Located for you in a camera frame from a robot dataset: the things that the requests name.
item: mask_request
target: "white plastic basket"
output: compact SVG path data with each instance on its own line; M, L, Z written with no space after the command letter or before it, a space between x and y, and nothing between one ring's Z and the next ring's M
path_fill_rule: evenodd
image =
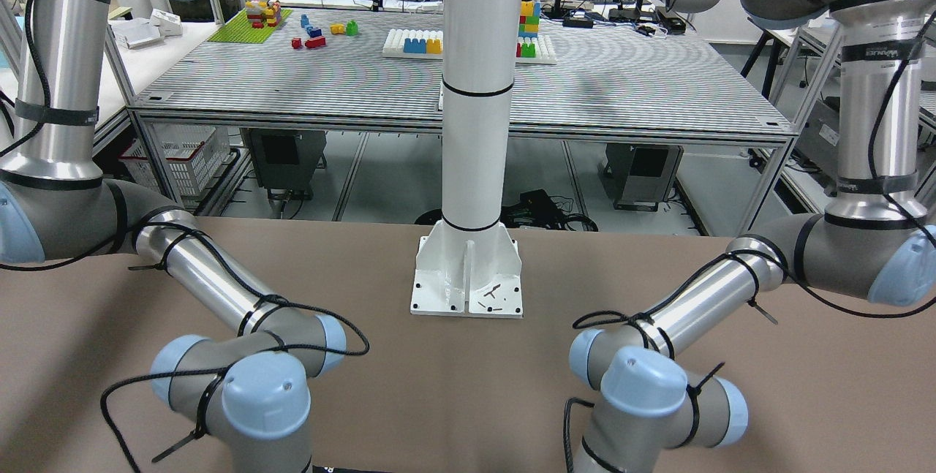
M230 153L227 133L214 126L160 124L156 127L156 135L162 141L163 153L178 192L183 196L201 195L211 176ZM150 161L139 140L134 140L118 159L127 166L137 184L159 191Z

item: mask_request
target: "white pole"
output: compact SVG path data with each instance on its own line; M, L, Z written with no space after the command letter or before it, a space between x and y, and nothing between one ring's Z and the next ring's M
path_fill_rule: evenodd
M414 314L522 316L521 261L499 222L519 11L445 0L444 220L420 247Z

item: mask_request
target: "green lego brick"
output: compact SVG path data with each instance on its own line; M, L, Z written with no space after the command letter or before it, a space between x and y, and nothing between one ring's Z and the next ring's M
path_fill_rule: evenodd
M283 9L280 10L280 14L283 21L286 21L292 14L292 10ZM241 12L237 13L237 16L231 18L228 23L225 23L216 33L212 34L208 41L219 43L264 43L267 39L270 39L277 29L278 26L254 29L254 26L247 20L247 12L241 10Z

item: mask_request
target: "brown tabletop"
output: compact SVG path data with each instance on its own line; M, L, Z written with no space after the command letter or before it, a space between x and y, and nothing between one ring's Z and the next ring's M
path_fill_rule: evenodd
M564 470L565 399L595 395L568 368L571 322L595 309L646 309L726 244L515 230L526 317L454 319L408 312L423 227L203 224L275 290L370 336L371 354L310 382L314 462L394 472ZM133 264L103 257L0 276L0 472L129 471L100 416L101 390L148 372L177 336L231 337L173 280L129 272ZM936 471L933 313L856 319L795 287L759 301L779 327L744 307L679 357L696 372L728 362L720 376L748 399L748 434L721 450L664 452L657 472ZM191 427L147 385L111 404L144 471L230 470L210 437L149 463ZM575 411L575 442L586 420Z

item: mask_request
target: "gray floor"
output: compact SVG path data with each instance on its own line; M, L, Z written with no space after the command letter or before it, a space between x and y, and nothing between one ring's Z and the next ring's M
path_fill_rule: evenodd
M740 69L751 47L718 46L716 49ZM749 76L758 89L766 69L766 53L765 50ZM804 91L799 88L799 80L805 63L805 59L799 60L798 69L791 73L790 83L783 92L781 109L788 117L793 116L791 111L796 109ZM615 210L600 175L604 149L601 143L512 139L507 151L504 204L517 203L522 192L545 189L551 196L567 197L557 199L565 210L587 214L601 231L699 233L681 203L661 204L656 212ZM743 166L746 160L740 159L745 153L746 150L739 148L688 149L679 180L688 183L685 187L689 193L698 194L695 197L700 205L723 205L725 198L719 196L722 192L717 187L719 183L722 186L756 183L758 174ZM224 216L289 219L295 214L294 219L402 224L413 223L422 213L442 205L442 144L438 137L330 132L325 159L328 166L319 167L313 177L312 200L270 203L266 190L257 185L253 173L248 173L224 210ZM715 179L716 187L710 189L696 182L698 179L706 183ZM738 197L739 205L743 206L745 195L741 193ZM781 205L773 209L775 213L784 210ZM724 212L725 223L712 231L731 234L742 211L743 208L738 212Z

